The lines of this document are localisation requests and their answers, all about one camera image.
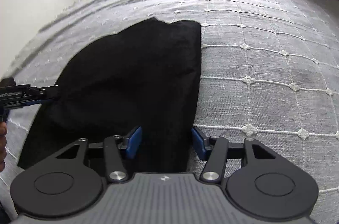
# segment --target blue strip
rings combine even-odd
[[[193,136],[193,148],[201,161],[207,161],[207,150],[205,149],[204,140],[194,128],[191,129]]]
[[[142,140],[142,129],[138,127],[137,130],[133,133],[133,135],[129,138],[128,146],[126,149],[126,158],[133,159],[137,150],[140,146]]]

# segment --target white knot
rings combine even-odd
[[[279,51],[279,53],[285,57],[289,56],[289,53],[286,52],[285,50]]]
[[[332,96],[332,95],[333,95],[333,91],[330,90],[328,87],[326,88],[325,92],[326,92],[326,94],[327,94],[328,96]]]
[[[247,44],[242,44],[242,45],[240,45],[239,46],[240,48],[242,48],[242,49],[244,49],[244,50],[249,50],[249,49],[251,49],[251,47],[249,46],[249,45],[247,45]]]
[[[253,134],[258,133],[258,129],[250,123],[247,123],[241,128],[241,131],[246,134],[247,137],[251,137]]]
[[[241,79],[245,84],[251,85],[251,84],[255,84],[256,80],[255,78],[252,78],[251,76],[246,76],[244,78]]]
[[[298,133],[298,136],[304,141],[306,140],[306,138],[308,138],[310,136],[308,131],[306,129],[303,129],[303,128],[301,128],[297,133]]]
[[[297,85],[295,83],[290,83],[289,88],[292,89],[294,92],[297,92],[300,89],[299,85]]]

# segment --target patterned fabric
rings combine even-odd
[[[83,47],[155,16],[202,25],[202,74],[195,124],[232,142],[252,136],[312,175],[312,217],[339,220],[339,2],[335,0],[79,0],[22,50],[8,75],[54,84]],[[38,106],[8,120],[5,207],[16,161]],[[229,160],[226,175],[240,167]],[[189,171],[203,168],[192,153]]]

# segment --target white logo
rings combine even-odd
[[[170,178],[169,178],[167,175],[164,175],[164,176],[160,177],[160,179],[161,179],[162,181],[170,180]]]

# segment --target human hand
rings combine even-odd
[[[4,159],[7,156],[5,146],[7,144],[6,135],[7,134],[7,125],[5,122],[0,123],[0,172],[5,168]]]

